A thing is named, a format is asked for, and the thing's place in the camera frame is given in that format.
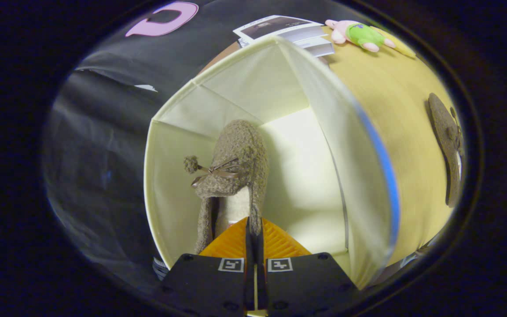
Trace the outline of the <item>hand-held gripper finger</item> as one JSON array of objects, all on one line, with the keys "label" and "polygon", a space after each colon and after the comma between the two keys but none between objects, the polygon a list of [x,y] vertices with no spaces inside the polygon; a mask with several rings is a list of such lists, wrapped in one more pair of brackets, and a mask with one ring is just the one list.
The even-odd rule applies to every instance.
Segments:
[{"label": "hand-held gripper finger", "polygon": [[155,298],[176,317],[245,317],[252,305],[255,264],[249,219],[232,224],[212,246],[221,256],[182,254]]},{"label": "hand-held gripper finger", "polygon": [[330,253],[308,251],[267,219],[258,243],[259,304],[266,316],[331,317],[360,296]]}]

